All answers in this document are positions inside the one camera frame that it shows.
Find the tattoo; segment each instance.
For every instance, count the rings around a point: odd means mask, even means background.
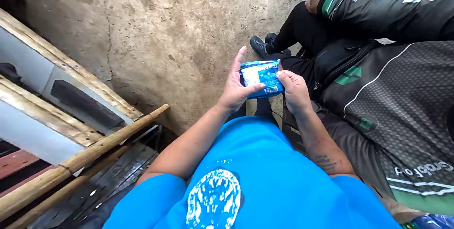
[[[324,171],[330,171],[336,167],[337,162],[331,162],[331,159],[329,159],[327,155],[321,155],[315,156],[315,164]]]

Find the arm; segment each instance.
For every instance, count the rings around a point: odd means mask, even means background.
[[[277,77],[285,87],[287,107],[297,120],[309,159],[330,176],[346,174],[355,177],[350,161],[312,109],[303,77],[288,70],[278,72]]]
[[[243,46],[238,52],[219,102],[156,157],[139,178],[137,185],[160,174],[172,174],[188,180],[210,149],[226,119],[231,113],[238,111],[247,96],[264,88],[264,84],[248,87],[240,84],[239,70],[245,51],[246,46]]]
[[[454,40],[454,0],[310,0],[313,14],[370,38],[409,43]]]

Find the wooden pole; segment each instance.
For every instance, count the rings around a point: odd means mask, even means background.
[[[123,127],[115,133],[101,139],[93,145],[76,153],[59,165],[58,168],[50,169],[39,177],[30,180],[23,186],[0,198],[0,222],[13,215],[15,212],[24,208],[27,204],[36,200],[47,191],[54,188],[72,174],[93,162],[100,155],[109,151],[125,139],[138,132],[140,129],[152,122],[163,111],[170,106],[164,104],[150,114],[140,118],[130,125]]]
[[[118,157],[120,157],[124,152],[126,152],[131,145],[125,145],[119,148],[117,151],[113,152],[106,159],[99,162],[89,171],[83,173],[75,180],[69,182],[62,189],[55,192],[53,195],[48,197],[46,200],[38,204],[35,208],[31,209],[29,212],[25,213],[22,217],[16,220],[14,223],[10,224],[6,229],[23,229],[35,221],[40,215],[54,206],[56,203],[60,202],[64,198],[68,197],[73,191],[79,188],[85,181],[91,179],[94,175],[98,174],[102,169],[107,167],[107,165],[113,163]]]

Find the stained concrete floor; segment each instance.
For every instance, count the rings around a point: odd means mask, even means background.
[[[278,32],[300,1],[27,0],[27,19],[142,112],[170,104],[162,120],[180,134],[216,103],[237,51]]]

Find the black shoe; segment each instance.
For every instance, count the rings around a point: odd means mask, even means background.
[[[273,40],[275,40],[275,38],[277,37],[277,35],[275,33],[269,33],[266,35],[265,37],[265,43],[267,44],[271,44],[273,42]],[[290,52],[290,49],[285,49],[284,51],[282,51],[285,55],[288,55],[288,56],[292,56],[292,52]]]
[[[267,56],[265,52],[266,43],[264,43],[258,36],[253,36],[250,43],[253,50],[258,53],[261,58],[265,58]]]

